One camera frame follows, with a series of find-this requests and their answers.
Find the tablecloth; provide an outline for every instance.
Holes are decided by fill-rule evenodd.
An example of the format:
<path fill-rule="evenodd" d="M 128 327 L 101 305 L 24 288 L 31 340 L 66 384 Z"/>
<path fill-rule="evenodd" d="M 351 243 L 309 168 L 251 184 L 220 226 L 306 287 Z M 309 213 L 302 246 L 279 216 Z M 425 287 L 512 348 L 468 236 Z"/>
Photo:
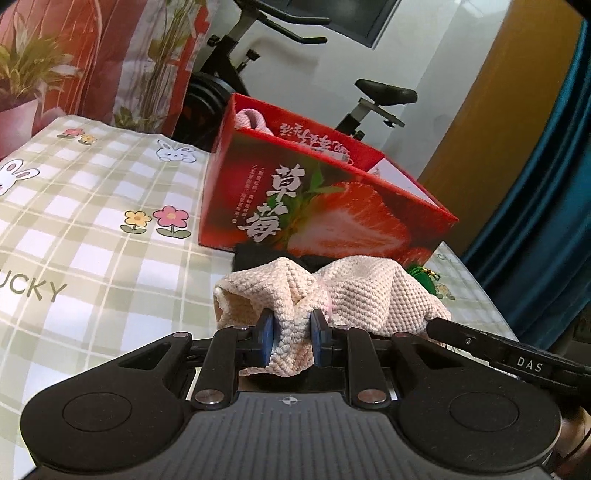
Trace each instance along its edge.
<path fill-rule="evenodd" d="M 68 116 L 0 162 L 0 480 L 33 467 L 18 427 L 33 395 L 171 332 L 215 331 L 232 255 L 197 244 L 207 158 Z M 447 245 L 427 267 L 454 320 L 515 339 Z"/>

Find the bunny print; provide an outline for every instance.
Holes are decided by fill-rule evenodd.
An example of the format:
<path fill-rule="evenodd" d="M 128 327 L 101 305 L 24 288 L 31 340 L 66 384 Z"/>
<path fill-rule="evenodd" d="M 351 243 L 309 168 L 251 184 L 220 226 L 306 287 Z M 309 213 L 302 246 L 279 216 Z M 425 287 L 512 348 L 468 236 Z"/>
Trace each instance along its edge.
<path fill-rule="evenodd" d="M 17 180 L 31 179 L 39 175 L 39 170 L 36 168 L 29 168 L 28 170 L 18 171 L 22 167 L 22 160 L 15 158 L 6 162 L 0 168 L 0 197 L 4 195 Z"/>
<path fill-rule="evenodd" d="M 156 151 L 156 155 L 162 161 L 184 161 L 185 163 L 194 163 L 197 159 L 193 156 L 194 148 L 181 147 L 177 150 L 172 145 L 164 140 L 158 140 L 160 148 Z"/>

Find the checkered tablecloth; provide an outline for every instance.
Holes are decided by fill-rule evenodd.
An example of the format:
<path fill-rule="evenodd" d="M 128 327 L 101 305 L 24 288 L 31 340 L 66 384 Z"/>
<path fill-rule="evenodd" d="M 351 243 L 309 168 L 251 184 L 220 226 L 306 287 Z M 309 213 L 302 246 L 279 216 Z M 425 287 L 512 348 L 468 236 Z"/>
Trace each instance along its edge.
<path fill-rule="evenodd" d="M 207 154 L 181 147 L 70 116 L 0 161 L 0 480 L 33 467 L 18 426 L 33 395 L 171 332 L 214 332 L 232 256 L 196 242 Z M 448 247 L 428 267 L 458 322 L 515 338 Z"/>

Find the dark window pane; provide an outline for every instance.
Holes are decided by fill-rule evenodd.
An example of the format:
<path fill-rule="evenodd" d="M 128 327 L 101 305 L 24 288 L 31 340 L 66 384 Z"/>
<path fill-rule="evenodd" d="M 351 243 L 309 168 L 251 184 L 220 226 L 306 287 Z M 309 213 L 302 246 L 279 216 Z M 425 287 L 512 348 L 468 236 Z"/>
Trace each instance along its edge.
<path fill-rule="evenodd" d="M 392 2 L 388 0 L 291 0 L 289 7 L 318 17 L 330 17 L 334 25 L 365 38 L 370 34 L 387 4 Z"/>

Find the blue curtain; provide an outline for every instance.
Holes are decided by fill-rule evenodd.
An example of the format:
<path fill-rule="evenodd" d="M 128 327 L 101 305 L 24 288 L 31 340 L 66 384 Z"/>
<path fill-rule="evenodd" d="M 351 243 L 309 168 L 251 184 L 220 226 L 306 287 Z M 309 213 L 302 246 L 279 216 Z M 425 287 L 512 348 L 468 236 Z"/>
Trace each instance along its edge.
<path fill-rule="evenodd" d="M 520 341 L 543 349 L 591 298 L 590 118 L 591 28 L 583 22 L 538 144 L 462 258 Z"/>

